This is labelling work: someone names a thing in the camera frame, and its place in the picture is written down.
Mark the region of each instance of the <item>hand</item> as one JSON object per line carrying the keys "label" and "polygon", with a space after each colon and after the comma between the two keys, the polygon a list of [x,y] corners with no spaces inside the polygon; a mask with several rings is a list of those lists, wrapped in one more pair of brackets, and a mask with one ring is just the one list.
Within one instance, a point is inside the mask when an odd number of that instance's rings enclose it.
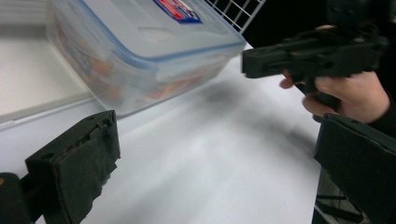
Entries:
{"label": "hand", "polygon": [[[288,89],[293,86],[291,75],[284,71],[285,79],[279,86]],[[340,99],[339,107],[332,108],[319,103],[315,93],[303,99],[303,106],[309,112],[323,116],[326,113],[338,113],[343,116],[370,123],[381,118],[389,108],[389,97],[382,88],[375,72],[363,72],[351,77],[317,77],[316,87],[319,91]]]}

